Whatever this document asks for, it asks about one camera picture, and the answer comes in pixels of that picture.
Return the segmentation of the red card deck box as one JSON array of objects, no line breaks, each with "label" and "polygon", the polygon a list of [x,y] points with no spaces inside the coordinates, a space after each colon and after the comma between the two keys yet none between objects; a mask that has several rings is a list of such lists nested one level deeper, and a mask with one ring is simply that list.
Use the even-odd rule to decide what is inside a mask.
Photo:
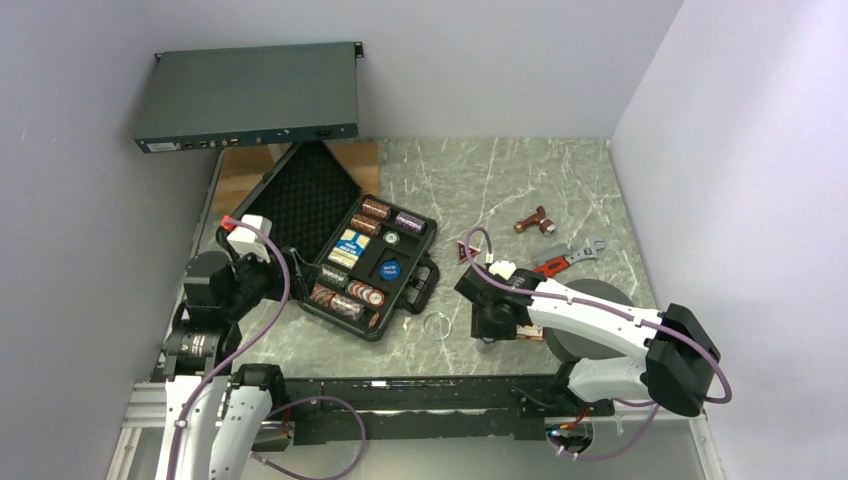
[{"label": "red card deck box", "polygon": [[525,340],[541,341],[544,339],[544,329],[536,325],[517,326],[516,337]]}]

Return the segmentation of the blue white card deck box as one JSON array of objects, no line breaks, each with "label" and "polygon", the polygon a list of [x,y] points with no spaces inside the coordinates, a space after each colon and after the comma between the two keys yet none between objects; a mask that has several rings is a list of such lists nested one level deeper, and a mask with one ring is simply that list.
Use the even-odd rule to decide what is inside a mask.
[{"label": "blue white card deck box", "polygon": [[371,237],[361,232],[345,229],[327,260],[347,269],[353,269],[368,247]]}]

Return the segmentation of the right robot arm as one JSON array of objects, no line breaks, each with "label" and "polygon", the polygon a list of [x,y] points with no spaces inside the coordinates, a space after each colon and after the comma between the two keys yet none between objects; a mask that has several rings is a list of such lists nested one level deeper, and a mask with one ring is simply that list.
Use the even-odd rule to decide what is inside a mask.
[{"label": "right robot arm", "polygon": [[601,345],[607,354],[577,354],[551,388],[557,411],[574,415],[601,400],[652,401],[684,417],[732,397],[721,354],[695,314],[671,303],[664,310],[604,300],[540,273],[499,261],[473,264],[454,286],[472,308],[472,337],[515,339],[520,326],[564,332]]}]

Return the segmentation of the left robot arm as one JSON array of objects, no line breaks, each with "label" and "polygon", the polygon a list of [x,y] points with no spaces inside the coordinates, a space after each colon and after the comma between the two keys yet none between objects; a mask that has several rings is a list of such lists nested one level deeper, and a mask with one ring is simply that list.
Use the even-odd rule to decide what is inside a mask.
[{"label": "left robot arm", "polygon": [[294,248],[283,255],[290,280],[277,261],[253,254],[232,260],[206,251],[188,262],[184,298],[162,348],[166,421],[157,478],[240,478],[262,422],[285,411],[289,396],[279,366],[233,366],[256,342],[243,338],[240,321],[288,286],[303,298],[317,272]]}]

